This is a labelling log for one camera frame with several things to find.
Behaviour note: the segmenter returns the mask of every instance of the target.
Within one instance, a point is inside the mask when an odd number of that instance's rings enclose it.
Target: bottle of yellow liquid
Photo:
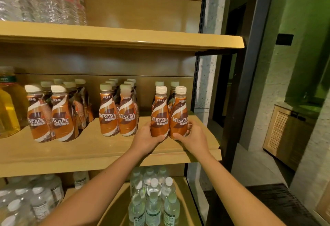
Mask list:
[[[16,82],[13,67],[0,67],[0,88],[10,95],[20,127],[28,126],[27,108],[29,101],[26,98],[24,88]]]
[[[10,95],[0,88],[0,138],[20,131],[15,108]]]

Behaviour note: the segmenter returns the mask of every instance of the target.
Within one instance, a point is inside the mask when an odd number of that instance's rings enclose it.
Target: top shelf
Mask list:
[[[242,49],[240,36],[0,21],[0,41],[207,51]]]

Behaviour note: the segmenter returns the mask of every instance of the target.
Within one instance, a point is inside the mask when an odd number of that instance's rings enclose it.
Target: wooden shelf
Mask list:
[[[216,138],[197,116],[191,115],[189,119],[197,121],[203,128],[210,152],[220,161],[221,151]],[[150,117],[140,117],[139,128],[149,120]],[[102,170],[125,153],[132,140],[133,136],[120,134],[102,136],[98,118],[69,142],[52,140],[37,143],[32,139],[30,128],[25,127],[10,137],[0,139],[0,177]],[[141,161],[140,166],[190,162],[196,162],[192,154],[181,143],[168,137]]]
[[[240,36],[0,21],[0,41],[183,51],[244,48]]]
[[[190,192],[187,179],[185,177],[174,177],[173,181],[176,186],[176,194],[180,201],[180,226],[202,226],[198,216],[197,209],[195,207],[192,194]],[[76,189],[68,189],[64,200],[68,199],[75,193]],[[128,225],[128,205],[131,201],[129,193],[129,182],[124,183],[117,195],[109,205],[108,209],[102,216],[97,226],[120,226]],[[161,220],[161,226],[164,226],[163,219]]]

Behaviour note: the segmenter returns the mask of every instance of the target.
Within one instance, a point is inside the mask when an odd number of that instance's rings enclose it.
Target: bottom shelf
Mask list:
[[[176,186],[177,197],[180,201],[180,226],[202,226],[198,216],[197,209],[195,207],[192,194],[190,192],[187,179],[185,177],[174,177],[173,181]],[[74,188],[68,189],[64,199],[74,194],[76,190]],[[131,201],[129,193],[129,182],[123,184],[118,194],[109,205],[108,209],[102,216],[101,220],[97,224],[98,226],[122,226],[128,225],[128,205]]]

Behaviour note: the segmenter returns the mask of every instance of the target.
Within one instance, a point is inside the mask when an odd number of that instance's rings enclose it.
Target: hand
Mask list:
[[[209,156],[210,151],[208,149],[206,136],[202,131],[202,128],[193,120],[189,121],[189,123],[192,124],[189,135],[184,137],[179,133],[173,133],[174,139],[181,141],[187,150],[197,158],[197,160],[203,156]]]
[[[165,139],[163,135],[157,137],[151,136],[150,123],[151,121],[147,122],[138,130],[134,136],[131,147],[129,148],[129,150],[132,150],[133,152],[140,153],[141,157],[150,153],[159,142]]]

